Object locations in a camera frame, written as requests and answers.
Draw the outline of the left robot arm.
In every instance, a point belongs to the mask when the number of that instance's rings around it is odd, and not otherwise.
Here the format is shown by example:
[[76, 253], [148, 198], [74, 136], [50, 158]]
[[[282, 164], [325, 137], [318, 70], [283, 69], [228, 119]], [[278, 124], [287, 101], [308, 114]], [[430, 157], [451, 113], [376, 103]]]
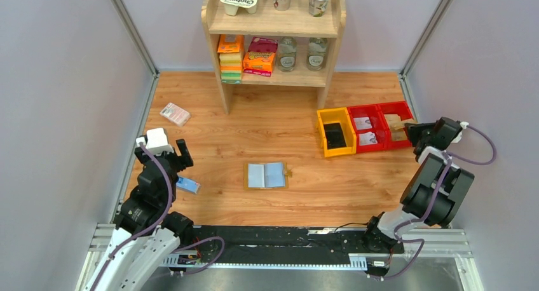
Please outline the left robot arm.
[[194, 165], [185, 140], [150, 148], [140, 137], [135, 155], [142, 164], [137, 185], [114, 218], [105, 255], [85, 290], [140, 290], [163, 259], [189, 239], [193, 221], [170, 207], [178, 172]]

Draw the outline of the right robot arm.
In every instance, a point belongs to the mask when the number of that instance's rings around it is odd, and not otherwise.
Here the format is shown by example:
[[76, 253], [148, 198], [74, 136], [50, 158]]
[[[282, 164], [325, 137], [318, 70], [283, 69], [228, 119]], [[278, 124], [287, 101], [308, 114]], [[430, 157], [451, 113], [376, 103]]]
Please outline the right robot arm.
[[454, 219], [475, 177], [453, 163], [447, 148], [461, 139], [467, 125], [447, 117], [434, 123], [405, 123], [420, 167], [404, 189], [399, 207], [368, 222], [361, 238], [368, 251], [391, 250], [414, 228], [446, 226]]

